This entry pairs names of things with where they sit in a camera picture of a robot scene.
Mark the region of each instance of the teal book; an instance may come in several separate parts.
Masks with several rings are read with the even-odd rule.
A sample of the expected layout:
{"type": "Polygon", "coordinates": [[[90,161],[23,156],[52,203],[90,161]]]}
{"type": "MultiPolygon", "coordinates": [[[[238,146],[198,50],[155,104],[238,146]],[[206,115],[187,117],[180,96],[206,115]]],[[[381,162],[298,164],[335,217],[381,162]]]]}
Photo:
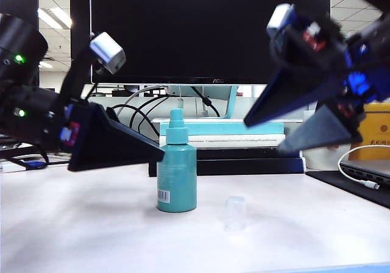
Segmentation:
{"type": "MultiPolygon", "coordinates": [[[[169,121],[160,121],[160,135],[166,135],[169,121]]],[[[245,126],[239,119],[185,119],[188,135],[252,135],[284,134],[282,121],[269,121],[253,127],[245,126]]]]}

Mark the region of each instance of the computer monitor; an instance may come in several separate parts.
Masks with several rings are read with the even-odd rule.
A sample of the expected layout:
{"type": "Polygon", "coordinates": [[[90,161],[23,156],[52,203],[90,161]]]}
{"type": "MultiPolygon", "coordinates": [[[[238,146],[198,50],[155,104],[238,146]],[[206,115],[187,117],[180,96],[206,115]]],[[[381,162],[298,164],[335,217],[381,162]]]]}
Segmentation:
{"type": "Polygon", "coordinates": [[[264,84],[276,67],[266,25],[280,3],[309,16],[330,0],[91,0],[92,32],[108,32],[127,63],[115,84],[264,84]]]}

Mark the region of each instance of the spray bottle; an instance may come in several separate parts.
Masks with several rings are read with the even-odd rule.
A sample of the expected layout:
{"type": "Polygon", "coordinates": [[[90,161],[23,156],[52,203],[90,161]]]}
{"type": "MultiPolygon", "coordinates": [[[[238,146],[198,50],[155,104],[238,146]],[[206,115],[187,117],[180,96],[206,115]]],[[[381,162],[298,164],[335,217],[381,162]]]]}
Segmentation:
{"type": "Polygon", "coordinates": [[[196,148],[188,144],[183,109],[171,110],[163,161],[157,163],[157,208],[184,212],[196,208],[196,148]]]}

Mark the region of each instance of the green led light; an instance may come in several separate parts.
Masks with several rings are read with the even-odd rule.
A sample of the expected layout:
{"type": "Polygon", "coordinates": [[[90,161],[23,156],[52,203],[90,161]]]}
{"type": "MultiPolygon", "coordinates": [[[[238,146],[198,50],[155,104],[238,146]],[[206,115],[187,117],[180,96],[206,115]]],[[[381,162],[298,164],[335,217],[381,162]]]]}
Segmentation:
{"type": "Polygon", "coordinates": [[[23,56],[21,56],[21,55],[16,55],[16,56],[15,56],[15,61],[20,62],[20,63],[24,63],[26,60],[24,59],[23,56]]]}
{"type": "Polygon", "coordinates": [[[22,118],[23,116],[26,116],[27,113],[24,110],[19,110],[19,116],[22,118]]]}

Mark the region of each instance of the wires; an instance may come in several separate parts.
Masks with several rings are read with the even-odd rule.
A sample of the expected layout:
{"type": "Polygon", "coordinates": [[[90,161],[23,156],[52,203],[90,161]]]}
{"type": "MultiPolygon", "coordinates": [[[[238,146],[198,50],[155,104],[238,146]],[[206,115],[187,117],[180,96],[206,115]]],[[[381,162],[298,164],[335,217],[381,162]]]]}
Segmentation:
{"type": "Polygon", "coordinates": [[[341,165],[340,165],[342,159],[343,159],[345,156],[351,154],[352,152],[354,152],[354,151],[356,151],[356,150],[358,150],[358,149],[370,148],[370,147],[385,147],[385,148],[390,148],[390,146],[388,146],[388,145],[364,145],[364,146],[358,146],[358,147],[353,148],[353,149],[349,150],[348,152],[344,153],[344,154],[340,157],[340,159],[337,161],[337,167],[338,167],[338,169],[339,169],[339,172],[341,172],[341,174],[342,174],[344,177],[347,177],[348,179],[353,180],[353,181],[356,182],[356,183],[360,183],[360,184],[362,184],[362,185],[364,185],[364,186],[366,186],[366,187],[368,187],[368,188],[370,188],[370,189],[377,190],[377,189],[379,189],[379,185],[378,185],[377,183],[371,182],[370,180],[358,180],[358,179],[354,179],[353,177],[347,175],[347,174],[341,169],[341,165]]]}
{"type": "Polygon", "coordinates": [[[149,118],[147,118],[147,116],[140,110],[140,108],[136,108],[136,107],[133,107],[132,105],[127,105],[127,104],[117,104],[117,105],[114,105],[112,108],[118,108],[118,107],[121,107],[121,108],[130,108],[132,110],[135,110],[136,113],[139,113],[141,116],[144,117],[144,119],[147,121],[147,123],[152,127],[153,129],[153,132],[159,137],[160,136],[160,133],[157,131],[157,129],[155,128],[155,126],[153,126],[152,122],[150,121],[149,118]]]}
{"type": "MultiPolygon", "coordinates": [[[[26,158],[42,158],[42,155],[40,154],[26,154],[26,155],[20,155],[16,156],[15,159],[26,159],[26,158]]],[[[70,157],[67,156],[57,156],[57,155],[48,155],[48,158],[53,158],[57,160],[69,160],[70,157]]]]}
{"type": "Polygon", "coordinates": [[[211,100],[209,100],[209,98],[203,96],[202,93],[200,93],[194,86],[191,86],[191,89],[202,99],[202,102],[205,105],[207,105],[208,107],[211,107],[214,110],[214,112],[216,113],[216,115],[220,116],[218,110],[215,108],[215,106],[213,105],[211,100]]]}
{"type": "MultiPolygon", "coordinates": [[[[39,157],[43,158],[44,162],[43,161],[38,161],[38,162],[34,161],[31,163],[28,163],[28,162],[24,162],[23,160],[21,160],[18,157],[4,157],[4,159],[6,161],[13,163],[14,165],[22,166],[24,168],[24,170],[26,170],[26,171],[36,170],[36,169],[44,169],[45,167],[47,167],[47,165],[49,163],[48,155],[40,146],[34,146],[34,147],[37,148],[37,150],[39,151],[39,154],[37,154],[37,155],[39,157]]],[[[19,170],[22,170],[22,169],[11,168],[10,171],[19,171],[19,170]]]]}
{"type": "MultiPolygon", "coordinates": [[[[156,89],[162,90],[164,88],[161,86],[149,86],[149,87],[145,87],[143,89],[140,89],[136,93],[130,95],[129,98],[127,98],[126,101],[123,103],[123,105],[127,105],[134,97],[136,97],[137,95],[139,95],[142,92],[149,91],[149,90],[156,90],[156,89]]],[[[116,113],[116,115],[119,116],[119,114],[123,111],[123,109],[124,109],[124,107],[121,107],[118,110],[118,112],[116,113]]]]}
{"type": "Polygon", "coordinates": [[[52,162],[49,162],[48,165],[65,165],[68,163],[69,163],[69,160],[67,160],[67,161],[52,161],[52,162]]]}
{"type": "MultiPolygon", "coordinates": [[[[152,107],[147,113],[146,113],[146,116],[148,116],[148,114],[151,113],[152,110],[154,110],[156,107],[158,107],[160,104],[162,104],[163,102],[167,101],[169,99],[169,96],[166,97],[164,100],[160,101],[159,103],[157,103],[154,107],[152,107]]],[[[140,129],[141,129],[141,125],[142,123],[145,121],[145,118],[143,118],[141,120],[141,122],[138,124],[138,133],[141,133],[140,129]]]]}
{"type": "MultiPolygon", "coordinates": [[[[153,101],[156,101],[156,100],[161,99],[161,98],[166,98],[166,97],[170,97],[170,94],[164,94],[164,95],[161,95],[161,96],[153,97],[152,99],[148,100],[147,102],[141,104],[140,107],[138,107],[138,109],[141,110],[142,108],[144,108],[148,104],[151,104],[153,101]]],[[[135,119],[136,115],[137,115],[137,113],[134,113],[132,115],[132,117],[130,118],[130,122],[129,122],[129,127],[130,128],[133,127],[133,123],[134,123],[134,119],[135,119]]]]}
{"type": "Polygon", "coordinates": [[[90,98],[90,96],[92,95],[92,92],[98,87],[98,83],[95,83],[91,90],[88,92],[87,96],[85,97],[85,100],[88,100],[88,98],[90,98]]]}

